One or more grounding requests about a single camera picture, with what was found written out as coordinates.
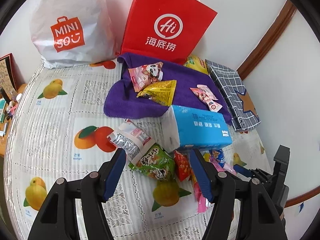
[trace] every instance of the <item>brown star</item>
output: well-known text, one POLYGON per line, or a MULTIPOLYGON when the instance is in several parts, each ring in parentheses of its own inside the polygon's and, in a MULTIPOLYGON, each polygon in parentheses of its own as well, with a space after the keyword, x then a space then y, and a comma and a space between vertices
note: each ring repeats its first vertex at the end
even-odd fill
POLYGON ((245 90, 243 94, 239 93, 238 91, 236 91, 236 93, 238 94, 239 98, 242 101, 243 112, 246 113, 248 111, 251 111, 256 116, 256 118, 259 119, 257 111, 254 108, 254 105, 251 101, 251 98, 247 90, 245 90))

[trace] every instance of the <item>purple cloth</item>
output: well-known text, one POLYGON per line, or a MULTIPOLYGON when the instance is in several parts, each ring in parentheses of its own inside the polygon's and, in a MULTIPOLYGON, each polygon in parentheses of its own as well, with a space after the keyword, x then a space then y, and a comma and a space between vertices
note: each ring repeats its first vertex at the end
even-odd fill
POLYGON ((177 80, 173 105, 209 111, 207 105, 202 103, 190 90, 190 87, 196 88, 198 84, 207 85, 217 97, 218 103, 223 106, 219 113, 223 114, 226 123, 232 124, 231 115, 228 111, 226 102, 210 76, 176 63, 133 53, 125 53, 118 57, 118 62, 123 63, 122 78, 111 87, 104 103, 104 113, 110 117, 132 119, 162 116, 167 111, 168 107, 161 106, 146 98, 137 98, 137 93, 134 92, 129 71, 127 70, 128 68, 153 64, 159 61, 163 62, 162 81, 177 80))

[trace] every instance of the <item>blue box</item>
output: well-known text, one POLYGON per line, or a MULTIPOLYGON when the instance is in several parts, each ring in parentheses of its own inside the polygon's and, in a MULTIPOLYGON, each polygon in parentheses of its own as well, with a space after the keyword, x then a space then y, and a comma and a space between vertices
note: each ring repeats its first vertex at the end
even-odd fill
POLYGON ((223 115, 185 106, 169 107, 162 116, 164 149, 219 150, 232 143, 223 115))

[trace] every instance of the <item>red shopping bag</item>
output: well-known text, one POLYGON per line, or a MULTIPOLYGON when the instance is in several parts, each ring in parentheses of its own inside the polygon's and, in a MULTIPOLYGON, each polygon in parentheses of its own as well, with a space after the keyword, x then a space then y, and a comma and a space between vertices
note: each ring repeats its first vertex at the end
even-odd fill
POLYGON ((57 19, 57 22, 50 27, 57 52, 85 45, 83 29, 78 17, 68 19, 62 16, 57 19))
POLYGON ((121 53, 184 64, 216 15, 197 0, 133 0, 121 53))

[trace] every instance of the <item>yellow plastic bag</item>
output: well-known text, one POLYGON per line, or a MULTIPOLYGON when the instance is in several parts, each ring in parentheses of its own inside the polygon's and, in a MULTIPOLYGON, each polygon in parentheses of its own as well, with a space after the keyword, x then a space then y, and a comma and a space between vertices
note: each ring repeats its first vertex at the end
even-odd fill
POLYGON ((184 66, 209 75, 205 61, 192 54, 188 57, 184 66))
POLYGON ((156 82, 140 91, 137 97, 148 98, 162 106, 171 106, 176 85, 176 80, 156 82))

